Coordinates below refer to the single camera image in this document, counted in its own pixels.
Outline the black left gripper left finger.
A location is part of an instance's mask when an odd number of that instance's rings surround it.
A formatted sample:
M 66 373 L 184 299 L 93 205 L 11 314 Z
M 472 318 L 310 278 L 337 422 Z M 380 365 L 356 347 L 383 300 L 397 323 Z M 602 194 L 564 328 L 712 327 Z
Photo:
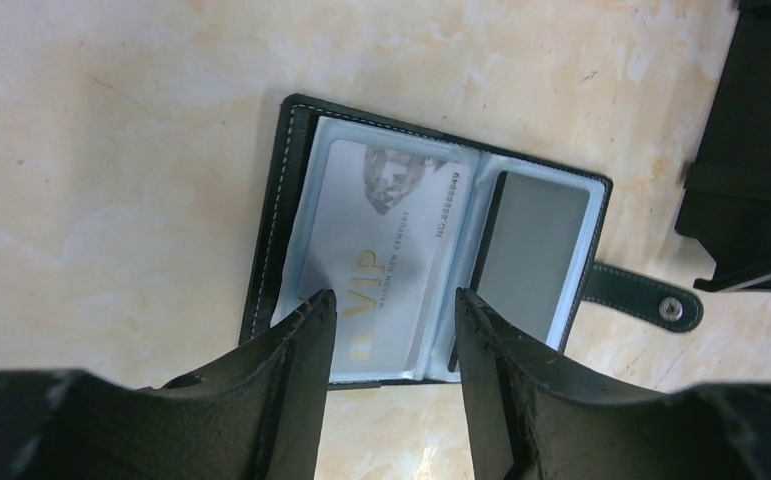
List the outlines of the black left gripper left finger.
M 309 479 L 336 331 L 322 290 L 162 387 L 0 371 L 0 479 Z

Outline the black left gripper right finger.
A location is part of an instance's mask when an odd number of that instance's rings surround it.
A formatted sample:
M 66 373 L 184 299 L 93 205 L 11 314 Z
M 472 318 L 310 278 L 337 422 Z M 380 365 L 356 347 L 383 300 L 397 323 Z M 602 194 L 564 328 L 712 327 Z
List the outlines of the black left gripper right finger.
M 771 383 L 648 390 L 565 357 L 472 290 L 455 313 L 476 478 L 771 479 Z

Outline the black credit card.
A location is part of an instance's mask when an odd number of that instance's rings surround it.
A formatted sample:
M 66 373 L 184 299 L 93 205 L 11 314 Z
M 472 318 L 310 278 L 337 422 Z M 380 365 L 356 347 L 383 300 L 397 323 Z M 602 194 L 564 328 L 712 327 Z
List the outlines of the black credit card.
M 460 188 L 467 203 L 424 374 L 433 381 L 460 379 L 453 308 L 459 287 L 476 291 L 523 332 L 563 349 L 610 184 L 584 171 L 492 155 Z

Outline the white VIP card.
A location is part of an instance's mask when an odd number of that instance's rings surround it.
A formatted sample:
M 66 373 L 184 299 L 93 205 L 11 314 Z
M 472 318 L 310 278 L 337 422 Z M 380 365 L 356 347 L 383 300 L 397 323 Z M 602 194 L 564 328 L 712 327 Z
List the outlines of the white VIP card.
M 413 376 L 471 157 L 452 146 L 329 145 L 296 295 L 335 294 L 332 382 Z

